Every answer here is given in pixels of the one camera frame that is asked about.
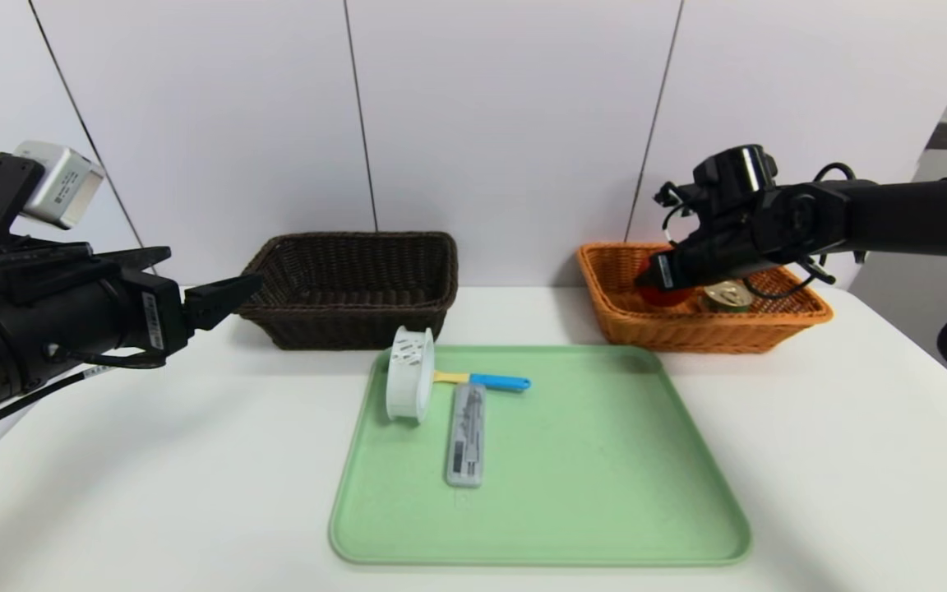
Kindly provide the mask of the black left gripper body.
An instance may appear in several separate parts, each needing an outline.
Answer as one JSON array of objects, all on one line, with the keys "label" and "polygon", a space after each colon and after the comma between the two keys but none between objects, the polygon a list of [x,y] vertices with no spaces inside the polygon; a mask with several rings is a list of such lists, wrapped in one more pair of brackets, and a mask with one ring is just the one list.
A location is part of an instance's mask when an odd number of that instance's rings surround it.
[{"label": "black left gripper body", "polygon": [[0,395],[29,395],[72,368],[155,368],[191,329],[179,286],[121,266],[0,273]]}]

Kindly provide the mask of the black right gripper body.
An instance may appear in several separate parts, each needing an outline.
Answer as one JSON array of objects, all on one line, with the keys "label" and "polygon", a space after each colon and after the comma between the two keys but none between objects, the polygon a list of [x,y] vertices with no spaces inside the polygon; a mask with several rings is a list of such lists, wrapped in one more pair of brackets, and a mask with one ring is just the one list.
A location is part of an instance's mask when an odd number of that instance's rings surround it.
[{"label": "black right gripper body", "polygon": [[655,252],[649,258],[656,289],[684,291],[740,280],[760,269],[760,252],[745,237],[722,235],[691,237],[672,250]]}]

